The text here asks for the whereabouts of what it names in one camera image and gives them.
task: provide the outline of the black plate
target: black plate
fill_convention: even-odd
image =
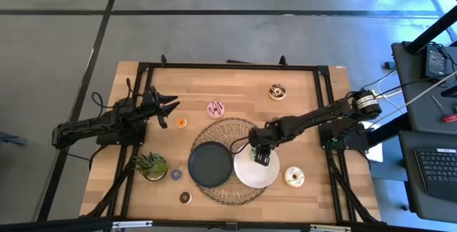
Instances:
[[[205,142],[192,151],[187,168],[198,185],[209,188],[220,186],[230,177],[233,158],[222,143]]]

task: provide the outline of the orange toy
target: orange toy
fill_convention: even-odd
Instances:
[[[184,128],[187,126],[187,120],[185,118],[178,118],[176,125],[178,126],[178,128]]]

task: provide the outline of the white plate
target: white plate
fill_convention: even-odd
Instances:
[[[279,158],[275,151],[270,153],[270,163],[263,166],[251,157],[251,145],[248,144],[241,153],[235,155],[233,167],[235,173],[245,185],[252,188],[264,188],[272,184],[279,174]]]

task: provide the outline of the gray floor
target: gray floor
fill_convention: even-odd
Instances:
[[[107,0],[0,0],[0,9],[104,9]],[[430,0],[116,0],[115,9],[433,10]],[[119,61],[224,62],[227,59],[347,66],[354,89],[381,77],[393,42],[412,40],[436,19],[345,16],[112,16],[88,92],[109,96]],[[55,151],[51,130],[67,120],[91,55],[100,16],[0,16],[0,131],[29,139],[25,147],[0,146],[0,223],[30,221]],[[447,34],[436,41],[448,44]],[[391,76],[381,85],[398,85]],[[403,98],[391,100],[401,105]],[[381,102],[385,113],[395,110]],[[86,98],[81,118],[98,108]],[[94,140],[71,152],[90,156]],[[51,219],[78,216],[87,162],[68,158]],[[399,211],[404,190],[375,180],[384,221],[392,225],[457,230]]]

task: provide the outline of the screwdriver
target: screwdriver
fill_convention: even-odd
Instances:
[[[445,108],[440,104],[440,102],[438,102],[438,100],[436,100],[435,96],[432,95],[431,98],[435,101],[435,103],[438,106],[438,108],[440,109],[441,113],[443,113],[443,115],[444,115],[443,119],[441,119],[442,122],[450,123],[450,122],[457,121],[457,114],[449,114],[449,112],[447,112],[447,110],[445,110]]]

